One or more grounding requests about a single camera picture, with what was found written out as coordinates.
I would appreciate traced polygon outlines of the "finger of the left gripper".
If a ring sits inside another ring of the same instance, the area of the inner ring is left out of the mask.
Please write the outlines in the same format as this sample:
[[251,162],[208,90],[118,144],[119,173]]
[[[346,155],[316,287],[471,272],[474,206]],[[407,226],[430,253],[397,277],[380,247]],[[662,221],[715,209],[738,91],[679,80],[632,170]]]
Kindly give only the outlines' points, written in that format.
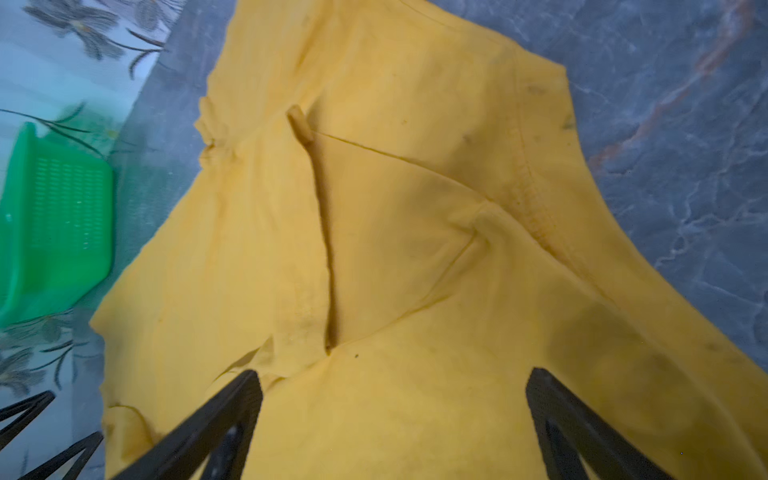
[[1,409],[0,449],[5,449],[56,398],[53,391],[27,397]]
[[73,443],[29,473],[22,475],[20,480],[75,480],[101,445],[103,439],[104,436],[101,432],[94,432]]

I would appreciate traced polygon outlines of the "yellow t shirt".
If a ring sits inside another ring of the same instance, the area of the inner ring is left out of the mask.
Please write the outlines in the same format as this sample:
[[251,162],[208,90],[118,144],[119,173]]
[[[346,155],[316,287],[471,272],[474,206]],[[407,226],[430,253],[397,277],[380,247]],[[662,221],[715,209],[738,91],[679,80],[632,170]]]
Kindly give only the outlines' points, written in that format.
[[201,172],[92,319],[106,473],[236,376],[248,479],[542,479],[551,372],[676,479],[767,475],[767,376],[637,251],[565,69],[425,1],[241,1]]

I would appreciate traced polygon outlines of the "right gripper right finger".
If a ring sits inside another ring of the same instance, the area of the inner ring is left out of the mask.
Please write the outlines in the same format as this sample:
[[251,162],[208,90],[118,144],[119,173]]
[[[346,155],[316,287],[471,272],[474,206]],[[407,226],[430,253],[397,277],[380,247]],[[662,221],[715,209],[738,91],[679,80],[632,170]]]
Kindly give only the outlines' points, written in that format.
[[525,395],[550,479],[670,477],[548,370],[531,371]]

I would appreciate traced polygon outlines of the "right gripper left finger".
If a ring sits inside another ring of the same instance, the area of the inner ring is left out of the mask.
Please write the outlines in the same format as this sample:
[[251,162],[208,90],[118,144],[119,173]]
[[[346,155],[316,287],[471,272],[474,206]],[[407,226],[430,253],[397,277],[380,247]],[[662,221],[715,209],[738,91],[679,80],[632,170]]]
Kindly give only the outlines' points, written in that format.
[[257,373],[240,373],[119,479],[242,477],[263,400]]

